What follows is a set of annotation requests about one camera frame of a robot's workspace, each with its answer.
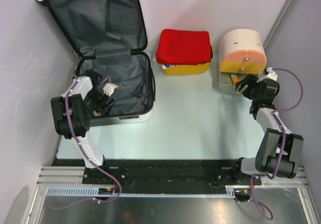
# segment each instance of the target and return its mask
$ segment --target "metal floor panel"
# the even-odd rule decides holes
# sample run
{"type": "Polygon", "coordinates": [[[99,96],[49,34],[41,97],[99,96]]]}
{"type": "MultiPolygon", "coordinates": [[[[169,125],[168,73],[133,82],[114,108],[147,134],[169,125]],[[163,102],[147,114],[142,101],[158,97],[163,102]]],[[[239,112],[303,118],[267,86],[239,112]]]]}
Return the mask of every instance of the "metal floor panel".
{"type": "MultiPolygon", "coordinates": [[[[255,204],[229,198],[143,198],[122,197],[112,203],[86,201],[65,210],[45,204],[41,224],[255,224],[308,223],[296,188],[256,189],[258,200],[273,212],[274,220],[264,219],[255,204]]],[[[52,206],[65,206],[83,197],[47,196],[52,206]]]]}

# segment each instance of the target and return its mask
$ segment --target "open suitcase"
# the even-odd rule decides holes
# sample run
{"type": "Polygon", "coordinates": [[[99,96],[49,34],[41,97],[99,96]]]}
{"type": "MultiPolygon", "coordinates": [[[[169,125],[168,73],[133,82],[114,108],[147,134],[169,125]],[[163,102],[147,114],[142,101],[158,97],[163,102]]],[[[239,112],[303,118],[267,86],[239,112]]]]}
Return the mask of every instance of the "open suitcase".
{"type": "Polygon", "coordinates": [[[147,120],[155,100],[147,35],[139,0],[37,0],[47,6],[81,58],[76,75],[93,69],[118,88],[108,116],[97,117],[84,99],[92,126],[147,120]]]}

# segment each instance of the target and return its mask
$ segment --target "aluminum frame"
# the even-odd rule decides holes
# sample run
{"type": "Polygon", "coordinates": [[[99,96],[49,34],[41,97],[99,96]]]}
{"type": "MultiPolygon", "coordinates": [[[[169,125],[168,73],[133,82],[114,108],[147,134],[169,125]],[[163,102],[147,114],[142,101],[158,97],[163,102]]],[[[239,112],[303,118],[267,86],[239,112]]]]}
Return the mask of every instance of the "aluminum frame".
{"type": "MultiPolygon", "coordinates": [[[[38,224],[46,196],[84,196],[88,197],[98,189],[98,187],[112,187],[112,185],[84,185],[82,176],[84,167],[43,167],[35,189],[33,202],[29,208],[24,224],[38,224]]],[[[298,190],[302,207],[309,224],[321,223],[318,208],[312,195],[311,187],[303,167],[298,169],[297,175],[293,179],[278,178],[270,180],[262,177],[262,185],[255,188],[296,188],[298,190]]],[[[123,197],[195,197],[195,198],[233,198],[233,189],[247,189],[248,185],[227,185],[226,195],[144,195],[144,194],[124,194],[123,197]]]]}

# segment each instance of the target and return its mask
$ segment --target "red towel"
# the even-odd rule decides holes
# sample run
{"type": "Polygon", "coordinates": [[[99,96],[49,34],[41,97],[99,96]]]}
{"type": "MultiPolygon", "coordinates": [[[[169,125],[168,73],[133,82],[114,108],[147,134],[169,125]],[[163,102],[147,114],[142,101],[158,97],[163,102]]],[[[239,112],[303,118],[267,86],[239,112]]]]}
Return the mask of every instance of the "red towel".
{"type": "Polygon", "coordinates": [[[210,62],[212,57],[208,32],[163,30],[156,61],[169,65],[198,65],[210,62]]]}

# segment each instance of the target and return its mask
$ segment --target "yellow plastic box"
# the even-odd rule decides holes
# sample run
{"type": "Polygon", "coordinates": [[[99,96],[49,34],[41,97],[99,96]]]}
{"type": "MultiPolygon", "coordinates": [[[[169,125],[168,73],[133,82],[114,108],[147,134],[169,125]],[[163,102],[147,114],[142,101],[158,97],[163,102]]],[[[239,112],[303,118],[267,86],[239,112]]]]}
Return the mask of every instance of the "yellow plastic box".
{"type": "Polygon", "coordinates": [[[170,65],[169,68],[167,68],[165,65],[162,65],[162,69],[166,75],[188,75],[206,72],[210,65],[210,62],[199,65],[170,65]]]}

